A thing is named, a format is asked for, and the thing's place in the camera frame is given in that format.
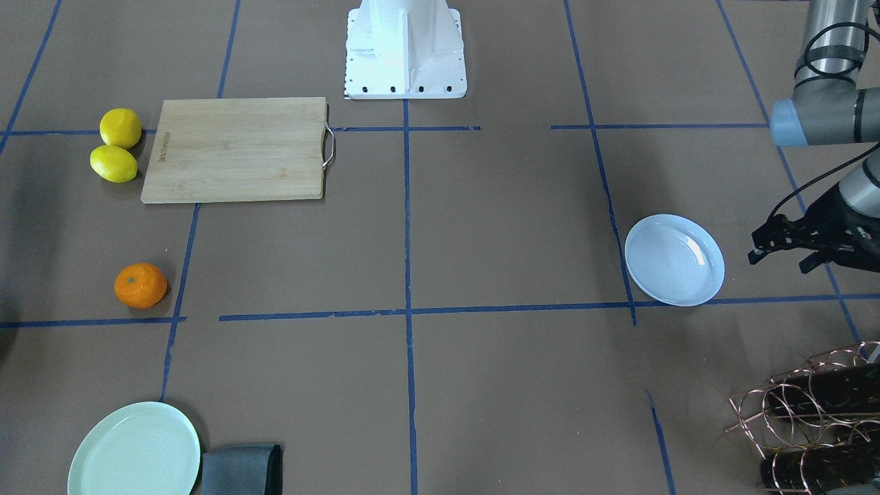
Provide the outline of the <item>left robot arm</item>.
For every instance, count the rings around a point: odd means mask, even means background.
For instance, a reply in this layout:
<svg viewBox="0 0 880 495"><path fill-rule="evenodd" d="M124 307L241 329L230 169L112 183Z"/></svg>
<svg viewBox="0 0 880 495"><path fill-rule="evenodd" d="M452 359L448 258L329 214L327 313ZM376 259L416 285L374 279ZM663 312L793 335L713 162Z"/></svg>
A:
<svg viewBox="0 0 880 495"><path fill-rule="evenodd" d="M856 84L878 29L877 1L812 1L794 69L792 96L773 105L769 123L780 147L870 144L846 161L849 172L800 219L774 207L752 232L751 265L768 254L808 250L802 273L827 263L879 269L879 91Z"/></svg>

